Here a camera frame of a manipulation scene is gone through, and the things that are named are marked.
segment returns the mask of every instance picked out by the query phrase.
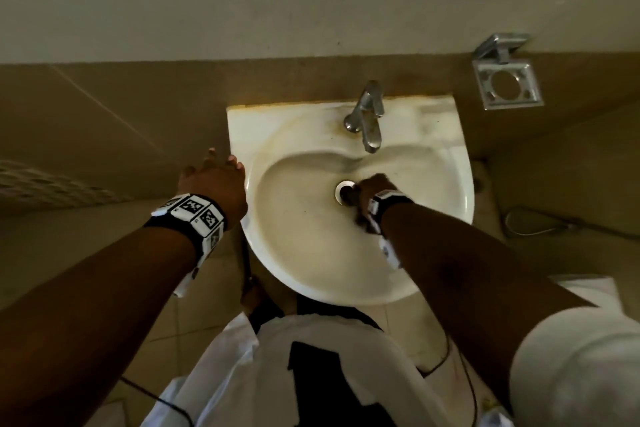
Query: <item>wristband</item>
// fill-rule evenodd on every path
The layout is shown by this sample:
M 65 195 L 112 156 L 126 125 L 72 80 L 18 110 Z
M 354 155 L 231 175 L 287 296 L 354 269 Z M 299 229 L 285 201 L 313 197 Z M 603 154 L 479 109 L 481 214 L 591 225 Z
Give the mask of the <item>wristband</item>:
M 196 266 L 180 282 L 173 293 L 182 297 L 200 266 L 216 247 L 227 225 L 227 216 L 210 197 L 181 194 L 172 197 L 151 213 L 144 227 L 162 227 L 186 236 L 196 251 Z
M 371 226 L 376 230 L 378 235 L 384 236 L 380 224 L 382 223 L 382 216 L 391 206 L 398 203 L 413 203 L 404 193 L 398 190 L 384 190 L 373 196 L 369 200 L 369 212 L 368 218 L 371 222 Z

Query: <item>hand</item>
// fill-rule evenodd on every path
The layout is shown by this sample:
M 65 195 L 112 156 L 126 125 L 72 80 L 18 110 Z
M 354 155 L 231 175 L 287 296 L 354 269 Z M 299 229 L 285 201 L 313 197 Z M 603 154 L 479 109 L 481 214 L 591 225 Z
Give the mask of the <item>hand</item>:
M 369 216 L 369 201 L 373 196 L 382 191 L 397 189 L 384 174 L 375 174 L 361 181 L 358 186 L 360 187 L 360 212 L 364 216 Z
M 201 194 L 210 197 L 222 208 L 227 216 L 230 230 L 242 219 L 248 210 L 244 193 L 244 165 L 230 155 L 227 162 L 218 165 L 216 150 L 209 149 L 200 171 L 188 165 L 178 181 L 178 194 Z

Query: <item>forearm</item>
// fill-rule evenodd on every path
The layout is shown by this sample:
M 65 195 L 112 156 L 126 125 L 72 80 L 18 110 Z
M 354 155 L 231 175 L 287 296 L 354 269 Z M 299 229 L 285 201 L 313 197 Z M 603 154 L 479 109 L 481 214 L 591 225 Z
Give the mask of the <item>forearm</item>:
M 511 361 L 524 337 L 559 310 L 589 305 L 451 216 L 396 204 L 381 225 L 442 326 L 505 405 Z
M 139 229 L 0 312 L 0 412 L 31 418 L 66 392 L 99 403 L 194 265 L 180 233 Z

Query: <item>sink drain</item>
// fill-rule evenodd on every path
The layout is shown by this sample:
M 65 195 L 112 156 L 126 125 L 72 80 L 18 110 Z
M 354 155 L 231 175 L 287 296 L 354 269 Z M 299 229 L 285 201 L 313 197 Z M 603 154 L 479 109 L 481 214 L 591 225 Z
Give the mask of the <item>sink drain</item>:
M 358 204 L 358 193 L 354 189 L 355 185 L 354 181 L 340 182 L 335 187 L 335 200 L 342 206 L 355 206 Z

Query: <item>sink basin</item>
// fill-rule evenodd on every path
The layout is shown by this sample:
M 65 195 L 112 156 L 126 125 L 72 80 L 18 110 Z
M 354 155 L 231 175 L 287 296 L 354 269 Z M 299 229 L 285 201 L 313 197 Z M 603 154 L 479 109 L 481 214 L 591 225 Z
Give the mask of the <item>sink basin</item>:
M 382 147 L 368 154 L 344 129 L 353 102 L 231 107 L 232 152 L 246 166 L 242 225 L 260 261 L 284 284 L 341 305 L 388 303 L 417 291 L 392 269 L 378 237 L 334 197 L 344 180 L 377 172 L 415 202 L 471 222 L 474 191 L 451 97 L 386 98 Z

